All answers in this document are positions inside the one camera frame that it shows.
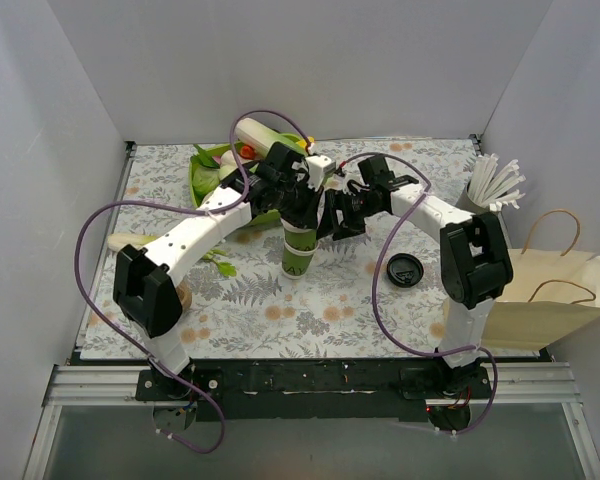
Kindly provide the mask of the green paper coffee cup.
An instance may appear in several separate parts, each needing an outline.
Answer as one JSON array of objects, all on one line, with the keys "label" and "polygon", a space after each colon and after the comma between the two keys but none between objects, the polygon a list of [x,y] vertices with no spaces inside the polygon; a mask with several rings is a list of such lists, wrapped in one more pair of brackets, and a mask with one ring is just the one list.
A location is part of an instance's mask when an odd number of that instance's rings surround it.
[{"label": "green paper coffee cup", "polygon": [[284,237],[284,248],[281,263],[283,274],[290,279],[298,279],[304,276],[307,273],[316,250],[317,245],[312,251],[295,250],[285,242]]}]

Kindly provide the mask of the black plastic cup lid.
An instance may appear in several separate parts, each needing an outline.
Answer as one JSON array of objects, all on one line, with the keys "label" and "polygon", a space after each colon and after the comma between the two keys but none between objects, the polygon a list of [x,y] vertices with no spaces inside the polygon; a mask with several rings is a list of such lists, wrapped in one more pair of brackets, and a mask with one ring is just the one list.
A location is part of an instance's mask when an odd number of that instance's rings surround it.
[{"label": "black plastic cup lid", "polygon": [[386,274],[393,285],[399,288],[412,288],[422,280],[424,267],[415,256],[397,253],[388,260]]}]

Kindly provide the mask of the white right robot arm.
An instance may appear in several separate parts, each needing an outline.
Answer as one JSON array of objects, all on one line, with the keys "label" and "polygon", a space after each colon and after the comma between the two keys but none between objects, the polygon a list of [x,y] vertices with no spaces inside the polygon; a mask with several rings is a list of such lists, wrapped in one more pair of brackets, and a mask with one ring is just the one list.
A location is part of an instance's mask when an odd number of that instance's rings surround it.
[{"label": "white right robot arm", "polygon": [[345,190],[329,189],[317,235],[335,240],[357,236],[365,220],[379,213],[410,222],[435,240],[440,278],[449,299],[444,336],[429,358],[444,365],[432,373],[434,389],[455,397],[469,384],[467,368],[486,353],[481,344],[495,301],[514,276],[500,221],[493,213],[473,214],[431,194],[431,183],[418,169],[409,175],[390,170],[387,156],[353,156],[362,180]]}]

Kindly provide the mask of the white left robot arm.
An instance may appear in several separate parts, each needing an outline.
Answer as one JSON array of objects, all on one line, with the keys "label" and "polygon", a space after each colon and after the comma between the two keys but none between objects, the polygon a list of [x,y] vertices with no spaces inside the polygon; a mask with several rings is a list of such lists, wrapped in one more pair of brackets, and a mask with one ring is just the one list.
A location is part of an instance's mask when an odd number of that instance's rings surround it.
[{"label": "white left robot arm", "polygon": [[316,229],[323,183],[335,169],[324,155],[303,155],[276,142],[253,171],[238,167],[167,233],[140,249],[127,245],[118,252],[113,299],[162,370],[158,387],[168,398],[183,399],[193,386],[178,332],[183,306],[177,288],[188,272],[227,236],[270,210],[299,229]]}]

